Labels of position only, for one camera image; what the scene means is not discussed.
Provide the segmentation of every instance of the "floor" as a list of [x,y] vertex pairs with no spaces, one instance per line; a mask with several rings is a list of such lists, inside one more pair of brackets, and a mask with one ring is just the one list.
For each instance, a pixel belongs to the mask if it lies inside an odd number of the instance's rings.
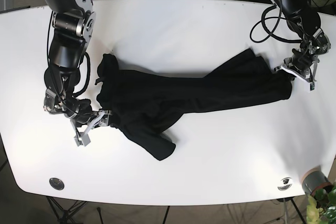
[[[14,0],[14,7],[45,5],[44,0]],[[0,164],[5,160],[3,148],[0,148]],[[331,181],[336,179],[336,165],[329,175]],[[74,201],[58,199],[64,208]],[[305,215],[306,198],[295,198],[300,211]],[[83,223],[100,223],[97,207],[102,209],[105,223],[113,224],[160,224],[163,221],[166,206],[132,206],[88,203],[75,217]],[[302,223],[291,203],[288,204],[291,224]],[[214,206],[173,206],[170,208],[166,224],[174,223],[232,223],[264,224],[283,216],[283,204],[276,200],[241,204]],[[0,173],[0,216],[1,223],[42,224],[57,223],[45,196],[23,192],[15,183],[10,166],[7,164]],[[276,223],[285,223],[283,219]]]

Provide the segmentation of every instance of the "black cable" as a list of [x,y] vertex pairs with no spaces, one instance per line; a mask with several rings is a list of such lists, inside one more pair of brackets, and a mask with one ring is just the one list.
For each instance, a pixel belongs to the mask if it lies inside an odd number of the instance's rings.
[[331,0],[327,0],[326,3],[324,5],[322,5],[322,7],[325,7],[329,1],[331,1]]
[[2,164],[2,166],[0,166],[0,172],[7,165],[7,163],[8,163],[8,159],[6,158],[6,161]]
[[162,224],[166,223],[166,219],[167,219],[167,216],[168,216],[169,209],[170,209],[170,206],[167,207],[167,211],[166,211],[166,214],[164,215],[164,219],[163,219]]
[[89,86],[89,82],[90,82],[90,73],[91,73],[90,56],[87,52],[85,52],[84,56],[86,57],[86,60],[87,60],[86,80],[85,80],[84,87],[81,89],[81,91],[78,91],[77,93],[74,93],[72,95],[75,98],[79,97],[81,94],[83,94],[87,90],[87,88]]
[[67,107],[65,101],[61,98],[60,94],[58,93],[58,89],[57,89],[57,85],[56,85],[56,81],[55,81],[55,76],[54,76],[54,72],[52,70],[52,68],[50,67],[50,62],[49,62],[49,37],[50,37],[50,27],[51,27],[51,21],[52,21],[52,16],[53,16],[54,12],[51,12],[51,16],[50,16],[50,21],[49,21],[49,27],[48,27],[48,35],[47,35],[47,62],[48,62],[48,69],[50,71],[50,76],[51,76],[51,82],[53,83],[54,89],[56,91],[56,95],[59,98],[59,100],[61,102],[63,102],[65,108],[67,108],[69,111],[71,111],[74,114],[77,114],[79,116],[84,116],[86,118],[90,118],[91,116],[87,116],[84,114],[79,114],[78,112],[75,112],[73,110],[71,110],[70,108]]
[[[265,18],[265,20],[268,20],[268,19],[274,19],[274,18],[279,18],[279,17],[267,17],[267,18]],[[256,23],[256,24],[252,27],[250,36],[251,36],[251,34],[253,33],[254,29],[255,29],[260,23],[262,23],[262,20],[258,21],[258,23]],[[301,42],[302,42],[300,39],[298,39],[298,40],[289,40],[289,39],[284,39],[284,38],[278,37],[278,36],[276,36],[276,35],[274,35],[274,36],[275,36],[274,39],[276,39],[276,40],[278,40],[278,41],[281,41],[281,42],[284,42],[284,43],[293,43],[293,44],[296,44],[296,43],[301,43]]]
[[262,39],[262,40],[254,40],[254,39],[252,39],[252,32],[253,32],[253,30],[251,30],[251,32],[250,32],[250,39],[251,39],[254,43],[262,43],[262,42],[266,41],[267,39],[269,39],[269,38],[273,35],[273,33],[275,32],[275,30],[278,28],[278,25],[279,25],[280,20],[281,20],[281,14],[282,14],[282,0],[279,0],[279,8],[280,8],[280,10],[279,10],[278,20],[277,20],[277,22],[276,22],[276,24],[275,24],[273,30],[266,36],[266,38],[264,38],[264,39]]
[[[267,33],[267,34],[270,34],[271,32],[268,30],[268,28],[267,28],[267,26],[266,26],[266,23],[265,23],[265,20],[266,20],[266,15],[267,15],[267,13],[269,13],[271,10],[274,10],[274,9],[276,9],[277,7],[275,6],[275,5],[272,5],[272,6],[270,6],[270,7],[268,7],[268,8],[266,8],[264,11],[263,11],[263,14],[262,14],[262,16],[261,16],[261,24],[262,24],[262,26],[263,26],[263,28],[264,28],[264,30],[265,30],[265,32]],[[281,37],[279,37],[279,36],[276,36],[275,34],[272,34],[271,35],[271,37],[272,38],[274,38],[274,39],[276,39],[276,40],[278,40],[278,41],[280,41],[280,42],[284,42],[284,43],[293,43],[293,44],[296,44],[296,43],[301,43],[301,39],[295,39],[295,40],[292,40],[292,39],[284,39],[284,38],[281,38]]]

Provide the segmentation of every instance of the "metal leg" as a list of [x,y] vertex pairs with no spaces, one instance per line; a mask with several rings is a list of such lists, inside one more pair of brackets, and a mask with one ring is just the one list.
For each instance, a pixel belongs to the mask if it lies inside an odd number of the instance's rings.
[[164,219],[163,219],[162,224],[165,224],[165,223],[166,223],[166,219],[167,219],[167,216],[168,216],[169,209],[170,209],[170,206],[167,207],[167,211],[166,211],[166,214],[165,214],[165,216],[164,216]]
[[[75,204],[73,204],[73,206],[70,207],[70,209],[73,210],[64,210],[63,207],[52,197],[47,196],[47,200],[50,204],[51,209],[53,210],[58,222],[60,224],[67,224],[68,220],[71,221],[71,223],[75,223],[75,224],[82,224],[82,223],[77,223],[73,220],[73,216],[81,209],[83,208],[88,202],[87,201],[81,201],[80,203],[77,204],[77,202],[75,202]],[[60,211],[62,211],[62,217],[60,218],[60,216],[57,213],[57,210],[55,209],[55,206],[59,208]]]
[[70,215],[68,218],[71,218],[72,216],[74,216],[80,209],[82,209],[88,202],[87,201],[83,201],[83,203],[81,203],[81,205],[79,205]]
[[59,210],[61,210],[61,211],[65,211],[64,209],[63,209],[63,207],[54,199],[54,198],[52,198],[52,197],[49,197],[50,199],[51,199],[51,201],[59,208]]
[[51,208],[52,208],[54,214],[56,215],[57,220],[59,220],[59,215],[58,215],[56,209],[54,208],[54,206],[53,206],[53,204],[52,204],[52,202],[51,202],[51,200],[50,200],[50,197],[47,196],[47,200],[48,200],[49,205],[51,206]]
[[298,215],[300,216],[300,219],[302,220],[302,223],[303,223],[303,224],[307,224],[306,221],[305,221],[305,219],[304,219],[304,217],[302,216],[302,214],[301,214],[299,208],[296,206],[296,204],[295,204],[293,198],[291,198],[290,201],[292,202],[292,204],[293,204],[293,206],[294,206],[296,212],[297,212]]
[[104,222],[103,222],[103,218],[102,218],[102,216],[101,216],[101,209],[100,209],[100,207],[97,207],[97,211],[98,211],[98,213],[99,213],[99,218],[100,218],[100,222],[101,222],[101,224],[104,224]]

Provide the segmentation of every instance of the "green leaf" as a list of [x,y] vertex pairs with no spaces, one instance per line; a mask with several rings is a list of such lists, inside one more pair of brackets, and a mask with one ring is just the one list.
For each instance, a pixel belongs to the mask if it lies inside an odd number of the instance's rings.
[[315,193],[315,199],[320,201],[323,200],[327,196],[327,191],[324,189],[318,189]]
[[316,207],[316,200],[311,195],[308,195],[308,202],[309,205]]
[[336,223],[336,218],[333,218],[331,220],[329,220],[328,224],[335,224]]
[[336,207],[329,207],[328,210],[324,213],[329,220],[336,218]]
[[314,222],[314,221],[318,221],[319,217],[320,217],[320,214],[319,214],[319,211],[317,210],[317,208],[315,206],[308,205],[307,206],[307,218],[309,218],[309,220]]
[[332,205],[336,205],[336,189],[333,189],[330,193],[328,193],[328,199]]

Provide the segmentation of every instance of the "black cloth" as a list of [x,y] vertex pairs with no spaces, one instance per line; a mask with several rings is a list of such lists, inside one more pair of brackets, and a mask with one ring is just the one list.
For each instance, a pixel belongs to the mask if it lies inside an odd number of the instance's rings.
[[289,75],[272,74],[251,49],[233,57],[203,78],[170,78],[120,70],[117,59],[104,54],[98,67],[102,81],[97,101],[112,110],[111,126],[163,160],[175,150],[163,131],[184,113],[202,113],[266,104],[288,99]]

